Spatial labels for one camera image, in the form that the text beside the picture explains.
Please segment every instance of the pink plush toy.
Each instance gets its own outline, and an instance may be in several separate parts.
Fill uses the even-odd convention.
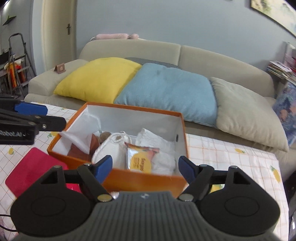
[[[138,39],[138,34],[98,34],[95,39]]]

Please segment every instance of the black cable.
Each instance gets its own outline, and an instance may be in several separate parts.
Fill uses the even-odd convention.
[[[8,215],[8,214],[0,214],[0,217],[11,217],[11,216]],[[7,231],[9,231],[9,232],[17,232],[16,229],[8,229],[8,228],[5,228],[5,227],[2,226],[2,225],[0,225],[0,228],[3,228],[3,229],[5,229],[5,230],[7,230]]]

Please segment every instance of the beige pillow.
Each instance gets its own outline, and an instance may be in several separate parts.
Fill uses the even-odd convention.
[[[232,135],[288,151],[281,122],[268,101],[241,85],[210,78],[218,106],[216,126]]]

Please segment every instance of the door frame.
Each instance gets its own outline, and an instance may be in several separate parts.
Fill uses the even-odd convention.
[[[47,68],[47,59],[46,59],[46,50],[45,50],[45,37],[44,37],[44,26],[46,21],[44,20],[44,13],[46,11],[45,8],[45,1],[50,0],[42,0],[42,14],[41,14],[41,42],[42,42],[42,56],[43,56],[43,63],[45,71],[48,71]],[[71,59],[76,59],[76,7],[77,7],[77,0],[71,0],[71,13],[70,13],[70,24],[71,24]]]

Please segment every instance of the logo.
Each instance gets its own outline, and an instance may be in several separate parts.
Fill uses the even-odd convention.
[[[147,199],[149,197],[149,194],[143,193],[143,194],[141,194],[140,197],[143,198],[143,199]]]
[[[21,132],[15,133],[14,131],[0,131],[0,136],[6,136],[6,137],[22,137]]]

